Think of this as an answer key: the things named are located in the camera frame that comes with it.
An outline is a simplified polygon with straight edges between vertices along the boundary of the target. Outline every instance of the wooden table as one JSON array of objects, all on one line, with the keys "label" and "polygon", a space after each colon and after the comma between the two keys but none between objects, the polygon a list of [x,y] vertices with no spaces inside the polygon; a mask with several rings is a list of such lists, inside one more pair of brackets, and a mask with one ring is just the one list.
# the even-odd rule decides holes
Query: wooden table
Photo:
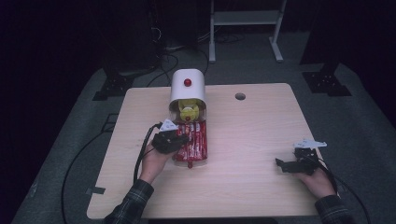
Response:
[{"label": "wooden table", "polygon": [[[169,116],[170,90],[128,90],[96,182],[97,188],[106,190],[92,195],[89,218],[105,217],[132,186],[149,127]],[[237,100],[237,93],[246,99]],[[275,158],[295,161],[293,143],[313,139],[291,87],[218,85],[206,86],[205,94],[207,164],[188,169],[168,161],[153,183],[155,191],[143,217],[316,215],[315,198],[275,162]]]}]

